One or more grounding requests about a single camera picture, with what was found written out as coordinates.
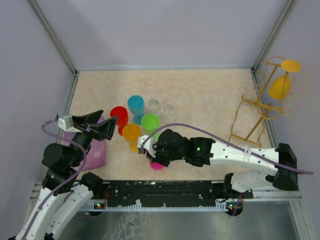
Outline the pink plastic wine glass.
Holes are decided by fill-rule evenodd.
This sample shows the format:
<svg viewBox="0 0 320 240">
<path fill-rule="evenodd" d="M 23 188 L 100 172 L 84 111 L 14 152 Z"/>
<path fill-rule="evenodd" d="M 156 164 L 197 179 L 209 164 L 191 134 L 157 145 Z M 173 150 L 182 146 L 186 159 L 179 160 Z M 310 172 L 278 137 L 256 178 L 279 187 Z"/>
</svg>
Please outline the pink plastic wine glass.
<svg viewBox="0 0 320 240">
<path fill-rule="evenodd" d="M 156 171 L 159 171 L 159 170 L 162 170 L 164 168 L 163 165 L 157 163 L 157 162 L 152 162 L 150 161 L 149 162 L 149 166 L 153 169 L 153 170 L 156 170 Z"/>
</svg>

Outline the red plastic wine glass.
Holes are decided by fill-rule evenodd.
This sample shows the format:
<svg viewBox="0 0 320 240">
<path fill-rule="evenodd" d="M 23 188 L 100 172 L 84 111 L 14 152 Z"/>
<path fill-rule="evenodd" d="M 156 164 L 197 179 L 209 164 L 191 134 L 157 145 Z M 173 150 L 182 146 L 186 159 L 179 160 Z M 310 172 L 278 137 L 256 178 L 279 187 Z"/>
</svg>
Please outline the red plastic wine glass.
<svg viewBox="0 0 320 240">
<path fill-rule="evenodd" d="M 118 117 L 116 125 L 118 126 L 118 134 L 123 135 L 123 129 L 128 124 L 128 111 L 123 106 L 116 106 L 110 111 L 110 117 Z"/>
</svg>

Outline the green plastic wine glass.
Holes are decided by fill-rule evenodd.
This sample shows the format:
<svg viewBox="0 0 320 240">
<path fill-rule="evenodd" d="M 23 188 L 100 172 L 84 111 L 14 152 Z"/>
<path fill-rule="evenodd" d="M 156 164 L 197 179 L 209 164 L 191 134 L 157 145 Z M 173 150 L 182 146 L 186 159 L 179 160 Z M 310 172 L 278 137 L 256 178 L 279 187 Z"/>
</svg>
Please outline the green plastic wine glass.
<svg viewBox="0 0 320 240">
<path fill-rule="evenodd" d="M 145 114 L 141 119 L 141 126 L 146 135 L 151 135 L 158 129 L 160 120 L 157 115 L 153 113 Z"/>
</svg>

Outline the orange wine glass front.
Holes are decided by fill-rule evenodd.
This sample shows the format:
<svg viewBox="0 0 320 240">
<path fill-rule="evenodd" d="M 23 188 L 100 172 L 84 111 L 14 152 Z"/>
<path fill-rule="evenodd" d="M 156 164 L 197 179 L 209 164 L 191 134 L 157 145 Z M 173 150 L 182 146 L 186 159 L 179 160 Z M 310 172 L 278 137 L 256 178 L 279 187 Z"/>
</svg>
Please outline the orange wine glass front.
<svg viewBox="0 0 320 240">
<path fill-rule="evenodd" d="M 141 136 L 142 130 L 139 125 L 135 123 L 127 124 L 122 130 L 122 136 L 129 144 L 129 148 L 133 153 L 138 153 L 138 138 Z"/>
</svg>

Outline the orange wine glass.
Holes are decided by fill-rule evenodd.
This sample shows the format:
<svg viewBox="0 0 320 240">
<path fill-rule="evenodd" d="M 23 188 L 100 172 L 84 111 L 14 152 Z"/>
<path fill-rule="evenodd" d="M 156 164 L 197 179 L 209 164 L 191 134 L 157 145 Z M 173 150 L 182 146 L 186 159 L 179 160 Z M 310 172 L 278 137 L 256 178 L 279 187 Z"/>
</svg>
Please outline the orange wine glass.
<svg viewBox="0 0 320 240">
<path fill-rule="evenodd" d="M 284 100 L 287 97 L 292 85 L 289 73 L 299 72 L 302 66 L 298 61 L 288 59 L 281 62 L 280 68 L 284 70 L 284 75 L 277 77 L 268 89 L 268 95 L 275 100 Z"/>
<path fill-rule="evenodd" d="M 133 153 L 138 153 L 138 138 L 141 136 L 142 130 L 139 125 L 135 123 L 127 124 L 122 130 L 122 136 L 129 144 L 129 148 Z"/>
</svg>

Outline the blue plastic wine glass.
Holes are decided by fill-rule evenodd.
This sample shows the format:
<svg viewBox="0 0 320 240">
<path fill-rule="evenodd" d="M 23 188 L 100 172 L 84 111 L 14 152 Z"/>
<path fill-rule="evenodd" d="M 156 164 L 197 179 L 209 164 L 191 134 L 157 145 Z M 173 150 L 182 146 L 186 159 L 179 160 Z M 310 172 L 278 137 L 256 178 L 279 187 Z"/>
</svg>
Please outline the blue plastic wine glass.
<svg viewBox="0 0 320 240">
<path fill-rule="evenodd" d="M 140 95 L 133 95 L 127 100 L 127 105 L 133 114 L 133 122 L 140 126 L 145 111 L 144 99 Z"/>
</svg>

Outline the clear wine glass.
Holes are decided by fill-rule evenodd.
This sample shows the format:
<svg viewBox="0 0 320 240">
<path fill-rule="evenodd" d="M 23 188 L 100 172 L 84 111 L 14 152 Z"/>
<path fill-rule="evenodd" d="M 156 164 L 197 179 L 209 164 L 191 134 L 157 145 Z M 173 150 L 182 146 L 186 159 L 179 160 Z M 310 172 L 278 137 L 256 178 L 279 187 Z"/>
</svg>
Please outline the clear wine glass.
<svg viewBox="0 0 320 240">
<path fill-rule="evenodd" d="M 154 114 L 154 115 L 159 115 L 160 113 L 160 103 L 156 99 L 150 99 L 147 102 L 147 113 L 148 114 Z"/>
<path fill-rule="evenodd" d="M 161 111 L 160 111 L 160 120 L 162 122 L 162 124 L 166 125 L 171 123 L 175 118 L 175 108 L 173 105 L 171 104 L 164 104 L 161 107 Z"/>
</svg>

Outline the orange wine glass back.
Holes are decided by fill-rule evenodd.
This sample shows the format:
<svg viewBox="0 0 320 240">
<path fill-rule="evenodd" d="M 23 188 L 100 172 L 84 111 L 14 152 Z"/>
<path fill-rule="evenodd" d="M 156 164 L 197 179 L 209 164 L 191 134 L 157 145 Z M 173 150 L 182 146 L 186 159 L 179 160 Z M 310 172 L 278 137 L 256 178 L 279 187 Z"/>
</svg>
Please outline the orange wine glass back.
<svg viewBox="0 0 320 240">
<path fill-rule="evenodd" d="M 288 59 L 281 62 L 280 68 L 284 70 L 284 75 L 277 77 L 268 89 L 268 95 L 275 100 L 284 100 L 287 97 L 292 85 L 289 73 L 299 72 L 302 66 L 298 61 Z"/>
</svg>

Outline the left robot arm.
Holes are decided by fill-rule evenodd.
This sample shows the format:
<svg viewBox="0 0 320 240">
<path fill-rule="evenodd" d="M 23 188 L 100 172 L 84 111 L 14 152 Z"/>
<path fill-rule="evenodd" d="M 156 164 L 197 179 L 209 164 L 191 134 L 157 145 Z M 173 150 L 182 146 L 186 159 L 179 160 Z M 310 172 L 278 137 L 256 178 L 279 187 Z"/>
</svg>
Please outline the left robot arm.
<svg viewBox="0 0 320 240">
<path fill-rule="evenodd" d="M 41 163 L 47 172 L 38 199 L 14 240 L 57 240 L 87 201 L 103 195 L 103 180 L 92 172 L 75 182 L 87 162 L 92 140 L 111 140 L 114 135 L 118 117 L 99 121 L 103 112 L 64 113 L 42 125 L 44 133 L 69 144 L 51 143 L 45 148 Z"/>
</svg>

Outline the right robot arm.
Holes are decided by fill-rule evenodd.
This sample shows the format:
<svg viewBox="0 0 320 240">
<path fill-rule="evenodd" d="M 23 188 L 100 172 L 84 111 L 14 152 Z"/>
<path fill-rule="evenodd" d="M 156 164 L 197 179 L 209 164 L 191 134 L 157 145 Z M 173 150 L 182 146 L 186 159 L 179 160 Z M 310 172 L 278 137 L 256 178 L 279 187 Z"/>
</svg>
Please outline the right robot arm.
<svg viewBox="0 0 320 240">
<path fill-rule="evenodd" d="M 158 139 L 143 135 L 137 148 L 153 163 L 168 167 L 173 161 L 203 167 L 233 165 L 245 168 L 245 172 L 228 173 L 224 177 L 223 192 L 229 198 L 248 190 L 273 186 L 283 191 L 297 191 L 297 158 L 292 148 L 280 143 L 276 148 L 240 148 L 212 138 L 186 138 L 170 129 Z"/>
</svg>

